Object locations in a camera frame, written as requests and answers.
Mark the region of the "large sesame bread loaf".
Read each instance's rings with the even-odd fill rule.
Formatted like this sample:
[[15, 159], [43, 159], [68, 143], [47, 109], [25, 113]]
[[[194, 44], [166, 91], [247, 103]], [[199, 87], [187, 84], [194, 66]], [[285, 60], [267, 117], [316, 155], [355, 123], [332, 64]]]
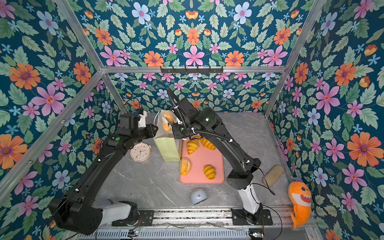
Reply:
[[164, 111], [162, 113], [163, 128], [166, 132], [172, 130], [172, 124], [175, 123], [173, 113], [171, 111]]

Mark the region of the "green painted paper bag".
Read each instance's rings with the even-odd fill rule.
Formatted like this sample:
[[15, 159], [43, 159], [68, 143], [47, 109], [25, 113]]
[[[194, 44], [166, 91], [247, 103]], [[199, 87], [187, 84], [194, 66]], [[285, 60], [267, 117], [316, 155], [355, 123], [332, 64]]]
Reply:
[[154, 119], [154, 124], [159, 128], [154, 137], [155, 144], [165, 162], [180, 162], [181, 160], [181, 140], [174, 138], [172, 130], [166, 132], [163, 128], [162, 113], [168, 110], [161, 110]]

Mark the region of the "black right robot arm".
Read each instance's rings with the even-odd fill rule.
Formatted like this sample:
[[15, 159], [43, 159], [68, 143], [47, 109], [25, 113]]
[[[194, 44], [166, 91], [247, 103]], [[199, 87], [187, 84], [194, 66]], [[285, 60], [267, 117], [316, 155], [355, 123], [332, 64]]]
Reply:
[[241, 148], [213, 109], [199, 111], [187, 99], [178, 99], [170, 88], [167, 88], [167, 94], [173, 105], [171, 111], [178, 120], [172, 124], [175, 139], [191, 139], [200, 135], [211, 142], [233, 168], [227, 182], [239, 192], [243, 202], [243, 211], [240, 214], [252, 225], [259, 223], [264, 205], [253, 189], [253, 173], [260, 169], [260, 159], [250, 157]]

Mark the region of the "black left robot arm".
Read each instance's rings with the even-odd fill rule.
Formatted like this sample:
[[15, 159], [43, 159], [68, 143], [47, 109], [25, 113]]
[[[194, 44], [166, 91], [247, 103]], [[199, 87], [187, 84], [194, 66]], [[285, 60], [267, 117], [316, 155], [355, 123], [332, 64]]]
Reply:
[[134, 225], [139, 222], [136, 203], [122, 201], [102, 207], [95, 207], [93, 203], [106, 178], [128, 150], [156, 136], [159, 128], [153, 124], [139, 127], [140, 119], [138, 114], [121, 115], [117, 132], [103, 141], [97, 158], [80, 180], [62, 198], [51, 200], [48, 208], [59, 228], [88, 236], [108, 223]]

